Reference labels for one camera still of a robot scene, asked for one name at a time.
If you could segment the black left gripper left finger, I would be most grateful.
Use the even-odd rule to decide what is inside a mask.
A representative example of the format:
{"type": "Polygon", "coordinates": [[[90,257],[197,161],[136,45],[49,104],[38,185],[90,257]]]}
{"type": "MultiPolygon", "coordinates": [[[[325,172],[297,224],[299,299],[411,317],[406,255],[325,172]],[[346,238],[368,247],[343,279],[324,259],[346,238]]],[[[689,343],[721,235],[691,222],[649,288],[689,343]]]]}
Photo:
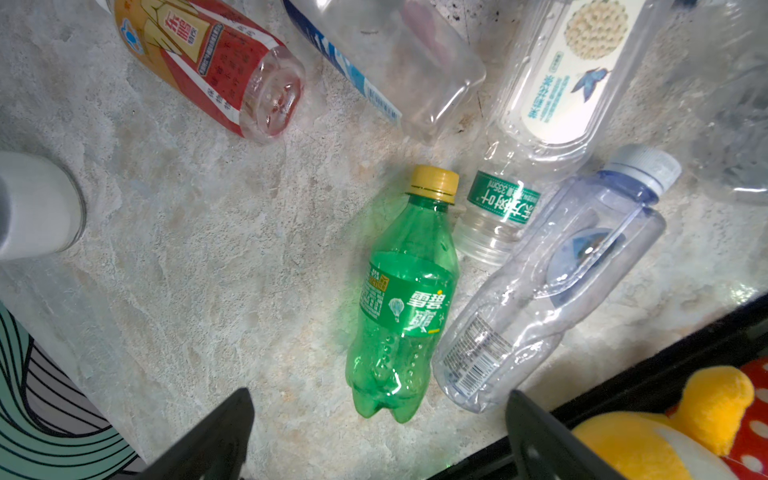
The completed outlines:
{"type": "Polygon", "coordinates": [[[250,392],[239,388],[138,477],[239,479],[254,419],[250,392]]]}

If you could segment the green soda bottle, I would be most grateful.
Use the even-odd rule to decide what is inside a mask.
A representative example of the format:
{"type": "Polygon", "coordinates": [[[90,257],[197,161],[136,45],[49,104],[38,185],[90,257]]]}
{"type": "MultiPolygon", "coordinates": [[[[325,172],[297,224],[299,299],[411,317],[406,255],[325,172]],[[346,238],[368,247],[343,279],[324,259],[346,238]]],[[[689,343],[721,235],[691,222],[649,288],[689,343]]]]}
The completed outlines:
{"type": "Polygon", "coordinates": [[[449,218],[458,186],[453,171],[416,166],[405,208],[373,244],[345,369],[364,418],[387,410],[406,423],[426,394],[460,277],[449,218]]]}

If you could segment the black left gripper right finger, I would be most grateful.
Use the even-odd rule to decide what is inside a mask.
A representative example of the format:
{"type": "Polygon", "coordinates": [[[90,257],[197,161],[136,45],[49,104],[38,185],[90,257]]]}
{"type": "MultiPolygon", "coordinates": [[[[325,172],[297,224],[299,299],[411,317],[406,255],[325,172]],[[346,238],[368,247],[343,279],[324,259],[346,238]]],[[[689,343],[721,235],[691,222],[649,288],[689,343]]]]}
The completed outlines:
{"type": "Polygon", "coordinates": [[[522,391],[510,393],[505,420],[519,479],[623,479],[522,391]]]}

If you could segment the clear grey bottle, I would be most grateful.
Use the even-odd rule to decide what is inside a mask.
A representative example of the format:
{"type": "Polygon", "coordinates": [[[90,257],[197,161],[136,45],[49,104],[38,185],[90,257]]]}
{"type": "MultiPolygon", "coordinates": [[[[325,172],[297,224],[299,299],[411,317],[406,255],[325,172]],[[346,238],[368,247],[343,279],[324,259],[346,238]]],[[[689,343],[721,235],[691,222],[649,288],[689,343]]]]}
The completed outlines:
{"type": "Polygon", "coordinates": [[[472,413],[504,403],[661,237],[653,207],[681,171],[671,154],[630,144],[566,180],[443,334],[432,357],[443,393],[472,413]]]}

